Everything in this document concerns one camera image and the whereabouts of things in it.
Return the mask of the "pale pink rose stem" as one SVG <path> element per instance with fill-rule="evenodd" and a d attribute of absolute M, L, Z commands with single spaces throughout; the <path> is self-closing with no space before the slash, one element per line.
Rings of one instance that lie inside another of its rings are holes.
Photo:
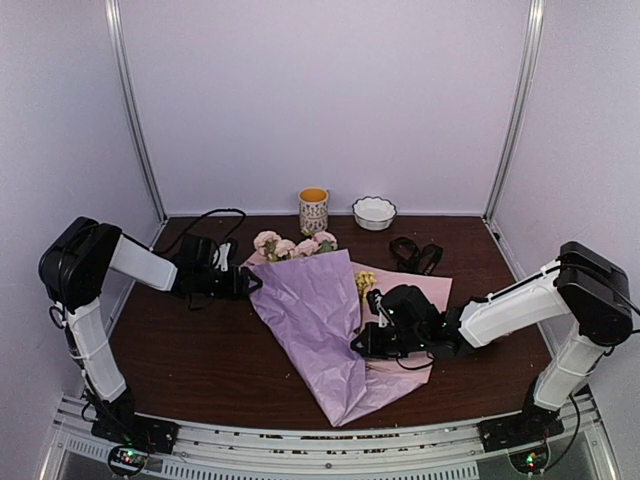
<path fill-rule="evenodd" d="M 295 253 L 296 244 L 274 231 L 262 231 L 253 240 L 257 253 L 269 262 L 288 260 Z"/>

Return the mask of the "fake flower bunch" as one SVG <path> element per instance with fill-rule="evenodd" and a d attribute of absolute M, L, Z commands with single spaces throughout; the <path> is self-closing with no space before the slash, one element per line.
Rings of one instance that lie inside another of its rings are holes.
<path fill-rule="evenodd" d="M 356 273 L 355 283 L 359 298 L 364 302 L 367 298 L 367 294 L 375 288 L 377 279 L 374 272 L 362 270 Z"/>

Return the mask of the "purple wrapping paper sheet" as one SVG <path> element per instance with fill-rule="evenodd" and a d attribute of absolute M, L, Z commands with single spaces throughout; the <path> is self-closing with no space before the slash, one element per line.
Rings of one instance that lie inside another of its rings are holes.
<path fill-rule="evenodd" d="M 447 306 L 452 279 L 363 265 L 345 250 L 277 263 L 254 253 L 245 264 L 263 282 L 250 296 L 254 310 L 331 426 L 344 426 L 428 383 L 431 368 L 424 354 L 397 364 L 365 360 L 351 349 L 362 324 L 374 319 L 361 309 L 356 276 L 372 274 L 382 292 L 417 286 L 440 311 Z"/>

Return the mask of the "pink carnation stem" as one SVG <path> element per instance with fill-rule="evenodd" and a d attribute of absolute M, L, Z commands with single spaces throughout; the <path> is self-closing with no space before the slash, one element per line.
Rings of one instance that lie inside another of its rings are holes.
<path fill-rule="evenodd" d="M 294 258 L 311 257 L 338 249 L 336 237 L 328 231 L 318 231 L 298 243 L 293 250 Z"/>

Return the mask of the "black printed ribbon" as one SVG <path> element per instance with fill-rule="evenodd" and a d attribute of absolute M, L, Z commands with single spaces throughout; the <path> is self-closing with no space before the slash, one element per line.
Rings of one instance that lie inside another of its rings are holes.
<path fill-rule="evenodd" d="M 402 273 L 432 275 L 443 258 L 444 249 L 434 243 L 420 247 L 408 237 L 398 237 L 389 243 L 389 251 Z"/>

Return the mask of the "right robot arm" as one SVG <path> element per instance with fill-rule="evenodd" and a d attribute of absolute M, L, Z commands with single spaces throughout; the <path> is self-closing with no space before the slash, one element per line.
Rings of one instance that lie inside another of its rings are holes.
<path fill-rule="evenodd" d="M 516 331 L 570 317 L 570 334 L 551 363 L 532 382 L 522 412 L 513 419 L 519 440 L 535 440 L 555 420 L 599 359 L 635 334 L 627 273 L 577 241 L 529 277 L 446 312 L 416 286 L 401 284 L 367 293 L 376 321 L 351 343 L 367 359 L 399 362 L 422 352 L 430 359 L 465 356 Z"/>

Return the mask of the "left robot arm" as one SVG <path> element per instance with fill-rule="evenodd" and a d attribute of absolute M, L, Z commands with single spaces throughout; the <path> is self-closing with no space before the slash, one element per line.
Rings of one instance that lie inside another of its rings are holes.
<path fill-rule="evenodd" d="M 232 260 L 238 243 L 217 242 L 185 228 L 167 247 L 154 250 L 115 225 L 80 216 L 42 255 L 38 274 L 52 301 L 51 319 L 63 330 L 79 365 L 97 420 L 123 444 L 144 433 L 134 398 L 117 367 L 101 319 L 100 296 L 114 271 L 156 291 L 192 300 L 244 299 L 262 280 Z"/>

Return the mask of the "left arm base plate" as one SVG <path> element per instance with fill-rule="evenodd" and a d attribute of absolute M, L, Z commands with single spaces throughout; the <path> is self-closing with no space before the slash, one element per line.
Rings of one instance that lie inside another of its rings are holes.
<path fill-rule="evenodd" d="M 179 425 L 174 422 L 143 416 L 135 416 L 133 427 L 128 431 L 104 419 L 95 421 L 91 427 L 95 437 L 152 454 L 171 454 L 178 433 Z"/>

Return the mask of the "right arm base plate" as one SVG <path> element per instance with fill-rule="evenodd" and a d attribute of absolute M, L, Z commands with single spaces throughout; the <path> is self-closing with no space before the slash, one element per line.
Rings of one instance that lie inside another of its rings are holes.
<path fill-rule="evenodd" d="M 477 428 L 485 452 L 542 442 L 565 431 L 557 415 L 529 415 L 524 412 L 481 421 Z"/>

